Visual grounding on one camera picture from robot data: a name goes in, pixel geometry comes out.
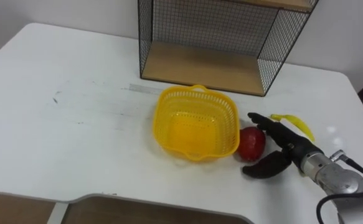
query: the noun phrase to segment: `yellow plastic basket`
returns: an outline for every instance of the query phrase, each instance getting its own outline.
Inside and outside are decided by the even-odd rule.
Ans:
[[[233,154],[239,145],[235,103],[202,85],[174,86],[159,97],[153,133],[161,147],[192,161]]]

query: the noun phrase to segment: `table surface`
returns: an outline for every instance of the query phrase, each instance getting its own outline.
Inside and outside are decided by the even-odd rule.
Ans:
[[[128,198],[245,217],[316,223],[325,193],[295,166],[267,180],[241,175],[232,156],[192,164],[167,155],[151,133],[167,83],[139,79],[138,41],[29,24],[0,50],[0,193],[73,202]],[[225,93],[242,125],[256,111],[295,114],[330,156],[363,165],[363,106],[341,73],[285,64],[264,98]],[[268,141],[269,153],[278,148]],[[325,221],[336,223],[327,203]]]

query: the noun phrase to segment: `yellow banana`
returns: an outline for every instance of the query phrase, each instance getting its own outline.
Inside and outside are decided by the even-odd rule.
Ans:
[[[271,118],[276,121],[281,121],[281,119],[287,119],[290,123],[295,125],[298,129],[300,129],[300,131],[302,131],[305,135],[307,135],[307,137],[312,142],[314,142],[314,135],[311,132],[310,128],[307,126],[307,124],[304,121],[302,121],[297,116],[290,115],[290,114],[287,114],[287,115],[272,114]]]

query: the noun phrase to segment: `shelf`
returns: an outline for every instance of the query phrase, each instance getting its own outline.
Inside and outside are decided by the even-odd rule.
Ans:
[[[239,0],[261,6],[282,7],[292,10],[311,11],[312,7],[308,0]]]
[[[142,78],[264,95],[255,57],[163,42],[152,43]]]

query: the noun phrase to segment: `black metal wire frame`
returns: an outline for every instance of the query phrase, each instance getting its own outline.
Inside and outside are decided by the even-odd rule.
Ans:
[[[312,5],[311,12],[313,12],[314,9],[316,8],[318,1],[319,0],[309,0],[310,5]],[[302,14],[300,12],[290,12],[290,13],[294,13],[295,18],[298,17],[298,16],[300,16],[300,17],[302,16]],[[293,46],[295,45],[296,41],[298,40],[298,38],[299,38],[301,32],[303,31],[303,29],[304,29],[308,19],[310,18],[310,16],[311,16],[311,13],[305,15],[303,23],[299,26],[299,29],[297,30],[297,33],[295,33],[295,36],[294,36],[293,40],[291,41],[291,44],[288,46],[286,52],[284,52],[284,54],[282,55],[281,60],[277,60],[276,58],[271,58],[269,55],[265,55],[265,54],[262,55],[262,52],[260,52],[260,55],[258,57],[258,65],[259,65],[259,69],[260,69],[260,76],[262,77],[263,89],[265,91],[264,96],[266,96],[268,91],[270,90],[272,84],[274,83],[276,77],[278,76],[278,74],[279,74],[279,72],[280,72],[280,70],[282,68],[282,65],[285,63],[286,59],[288,58],[290,52],[292,51]],[[267,42],[267,40],[266,40],[263,48],[265,47],[266,44],[269,44],[269,42]],[[274,66],[276,68],[276,71],[273,73],[273,75],[271,77],[266,77],[265,72],[263,72],[264,71],[263,68],[266,66],[265,65],[266,63],[267,63],[268,66],[271,66],[271,65],[269,65],[269,63],[272,63],[273,68],[274,68]]]
[[[153,39],[153,0],[138,0],[139,75],[142,77]]]
[[[308,1],[310,11],[239,0],[138,0],[140,76],[157,40],[256,57],[266,95],[318,3]]]

